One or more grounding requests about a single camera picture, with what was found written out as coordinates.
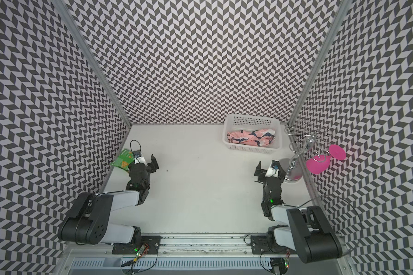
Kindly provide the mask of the pink shark print shorts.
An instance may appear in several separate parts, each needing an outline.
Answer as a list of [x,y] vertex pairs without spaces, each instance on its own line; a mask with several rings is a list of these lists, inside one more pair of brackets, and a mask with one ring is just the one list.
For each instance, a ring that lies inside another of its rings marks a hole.
[[227,133],[230,143],[255,147],[267,147],[275,140],[274,129],[259,129],[254,131],[233,131]]

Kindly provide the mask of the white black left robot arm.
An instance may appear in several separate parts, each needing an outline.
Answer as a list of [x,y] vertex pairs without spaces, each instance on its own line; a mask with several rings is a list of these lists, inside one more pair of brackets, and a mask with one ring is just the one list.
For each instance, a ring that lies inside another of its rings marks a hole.
[[142,205],[149,195],[151,174],[158,169],[154,155],[149,163],[134,160],[128,165],[130,180],[125,190],[79,194],[58,228],[58,239],[77,245],[141,246],[140,227],[111,223],[110,215],[116,210]]

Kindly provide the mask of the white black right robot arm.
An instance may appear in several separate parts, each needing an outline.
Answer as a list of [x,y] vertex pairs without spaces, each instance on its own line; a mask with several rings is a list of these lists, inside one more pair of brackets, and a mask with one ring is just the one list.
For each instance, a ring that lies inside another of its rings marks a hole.
[[263,185],[261,208],[263,215],[278,225],[266,233],[267,250],[279,253],[289,249],[307,264],[343,256],[341,242],[319,206],[288,206],[282,199],[282,184],[286,172],[277,160],[267,169],[258,163],[254,176]]

